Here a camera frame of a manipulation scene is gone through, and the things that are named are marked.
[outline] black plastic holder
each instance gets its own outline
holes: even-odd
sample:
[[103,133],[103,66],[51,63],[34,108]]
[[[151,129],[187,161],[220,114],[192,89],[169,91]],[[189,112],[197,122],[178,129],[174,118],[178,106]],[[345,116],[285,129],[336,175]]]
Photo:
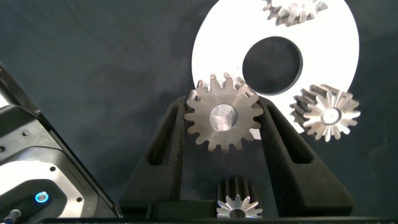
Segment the black plastic holder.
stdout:
[[[258,119],[262,124],[262,145],[279,216],[349,215],[354,200],[343,184],[272,102],[260,98],[258,103],[264,109]],[[122,194],[120,206],[125,217],[159,220],[170,218],[168,214],[173,213],[176,215],[174,219],[186,220],[216,216],[213,202],[179,200],[185,113],[185,97],[176,99],[168,108]],[[202,209],[208,212],[198,215],[196,204],[201,208],[209,206]]]

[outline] gear hub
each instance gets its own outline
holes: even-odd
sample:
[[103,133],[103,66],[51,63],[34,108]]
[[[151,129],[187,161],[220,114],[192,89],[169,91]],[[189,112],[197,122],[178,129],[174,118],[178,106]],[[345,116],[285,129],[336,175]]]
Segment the gear hub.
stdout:
[[296,96],[292,115],[308,134],[315,139],[322,136],[328,142],[332,136],[340,139],[341,132],[349,134],[348,126],[356,126],[354,118],[361,112],[355,110],[359,102],[353,100],[351,93],[345,93],[328,85],[312,85],[310,90],[302,90],[302,96]]
[[259,129],[260,123],[253,119],[263,113],[256,103],[259,97],[241,78],[233,80],[225,73],[221,82],[211,75],[210,85],[203,80],[198,82],[187,100],[188,109],[185,119],[193,121],[188,133],[199,133],[197,144],[209,142],[208,150],[217,145],[228,152],[229,145],[242,149],[241,139],[253,140],[250,129]]

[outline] small pinion gear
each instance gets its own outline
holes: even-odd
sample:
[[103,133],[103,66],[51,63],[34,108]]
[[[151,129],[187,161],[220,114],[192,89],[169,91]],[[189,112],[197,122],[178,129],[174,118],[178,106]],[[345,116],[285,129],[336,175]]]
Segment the small pinion gear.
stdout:
[[343,132],[349,134],[348,126],[356,126],[354,118],[361,112],[355,110],[359,102],[353,100],[351,93],[345,93],[328,85],[312,85],[310,90],[302,90],[302,96],[295,96],[296,103],[292,115],[308,134],[315,134],[315,139],[322,136],[328,142],[332,136],[340,139]]

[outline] gear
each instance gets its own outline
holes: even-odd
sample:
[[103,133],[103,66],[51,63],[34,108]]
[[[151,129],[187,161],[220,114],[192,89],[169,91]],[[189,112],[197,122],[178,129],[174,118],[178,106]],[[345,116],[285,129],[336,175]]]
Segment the gear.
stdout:
[[217,198],[220,206],[216,208],[218,218],[262,218],[256,190],[244,177],[220,181]]
[[250,203],[250,196],[247,196],[243,201],[241,200],[240,195],[236,195],[235,200],[226,196],[226,203],[218,201],[218,205],[221,208],[217,208],[217,217],[234,218],[234,216],[236,216],[233,215],[235,211],[242,211],[244,213],[244,215],[242,215],[244,218],[262,218],[262,216],[258,215],[258,213],[262,212],[262,209],[255,208],[258,204],[258,202]]
[[263,113],[256,103],[258,99],[246,82],[239,77],[233,80],[228,73],[224,73],[221,83],[215,75],[211,75],[210,85],[200,80],[187,100],[193,112],[184,118],[194,122],[188,133],[199,133],[196,143],[208,141],[209,151],[220,145],[223,152],[228,152],[230,144],[242,149],[241,139],[252,141],[249,130],[261,127],[253,120]]
[[322,136],[328,142],[332,136],[340,139],[340,132],[349,134],[348,126],[356,126],[353,118],[360,116],[356,111],[359,102],[353,100],[351,93],[345,93],[328,85],[312,85],[310,90],[302,90],[302,96],[296,96],[297,103],[291,105],[292,115],[308,134],[315,134],[315,139]]
[[277,25],[292,26],[314,19],[318,12],[325,9],[328,6],[319,0],[267,0],[264,11],[270,11],[268,19],[276,17]]

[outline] machined steel surface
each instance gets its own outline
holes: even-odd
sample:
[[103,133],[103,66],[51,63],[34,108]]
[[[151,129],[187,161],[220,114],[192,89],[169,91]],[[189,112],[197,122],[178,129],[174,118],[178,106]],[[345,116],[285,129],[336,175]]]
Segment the machined steel surface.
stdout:
[[297,102],[291,105],[295,122],[307,128],[309,135],[316,133],[316,140],[324,136],[328,142],[332,136],[340,139],[341,132],[349,134],[348,126],[356,126],[358,122],[354,118],[361,114],[355,110],[359,102],[353,100],[351,93],[328,85],[312,85],[295,99]]
[[319,0],[267,0],[265,11],[270,11],[268,19],[276,18],[277,25],[292,26],[315,19],[318,12],[328,9]]
[[232,200],[229,196],[226,196],[226,203],[218,201],[220,208],[217,208],[217,218],[234,218],[233,213],[238,210],[244,212],[244,218],[262,218],[258,213],[262,212],[262,208],[256,208],[258,202],[250,203],[250,196],[247,196],[244,200],[241,200],[240,195],[235,196],[235,200]]
[[65,174],[54,164],[39,161],[14,161],[0,166],[0,195],[28,180],[52,180],[67,196],[67,204],[59,218],[80,218],[85,200]]
[[250,48],[262,39],[282,37],[290,40],[300,55],[300,68],[286,89],[259,96],[276,105],[299,132],[289,105],[294,96],[311,84],[327,83],[347,91],[354,78],[359,55],[359,39],[354,17],[344,0],[324,0],[328,9],[316,19],[296,26],[278,26],[276,18],[268,20],[263,0],[220,0],[203,21],[192,53],[193,82],[209,82],[208,74],[228,72],[242,77],[243,61]]
[[200,80],[196,90],[192,90],[187,105],[194,110],[184,118],[193,121],[188,133],[199,133],[197,144],[209,142],[208,150],[217,145],[227,152],[230,144],[242,149],[241,139],[253,140],[250,129],[259,129],[260,123],[253,120],[263,113],[256,103],[259,97],[241,78],[233,80],[224,73],[220,83],[211,75],[210,84]]

